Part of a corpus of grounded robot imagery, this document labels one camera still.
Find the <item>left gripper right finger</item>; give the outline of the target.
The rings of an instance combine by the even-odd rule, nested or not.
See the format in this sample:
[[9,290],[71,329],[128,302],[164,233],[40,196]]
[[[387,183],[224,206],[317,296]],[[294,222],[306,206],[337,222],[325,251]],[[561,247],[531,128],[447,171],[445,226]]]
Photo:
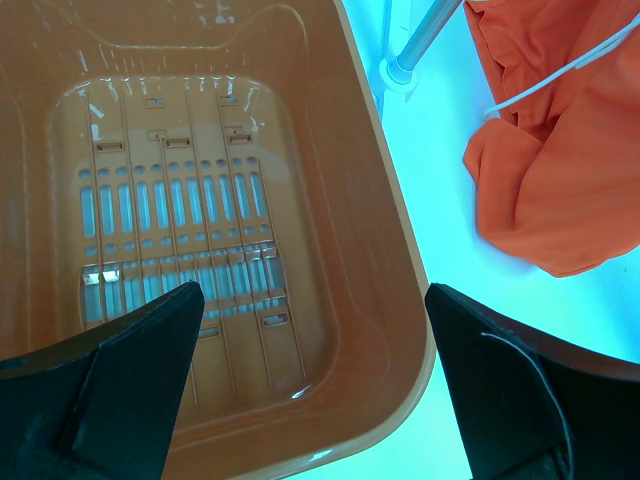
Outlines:
[[638,364],[444,284],[428,288],[425,306],[473,478],[638,478]]

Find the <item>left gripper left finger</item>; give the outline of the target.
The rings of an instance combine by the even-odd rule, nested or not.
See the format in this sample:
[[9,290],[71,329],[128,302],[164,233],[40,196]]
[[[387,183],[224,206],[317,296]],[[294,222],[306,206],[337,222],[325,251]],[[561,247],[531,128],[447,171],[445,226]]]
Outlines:
[[1,363],[4,479],[158,479],[204,312],[198,283]]

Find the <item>orange shorts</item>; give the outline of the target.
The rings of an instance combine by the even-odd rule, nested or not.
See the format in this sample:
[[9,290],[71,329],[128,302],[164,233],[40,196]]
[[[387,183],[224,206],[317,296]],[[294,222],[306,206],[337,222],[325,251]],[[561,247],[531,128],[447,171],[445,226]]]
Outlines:
[[496,110],[464,163],[478,233],[556,277],[639,244],[639,5],[468,1]]

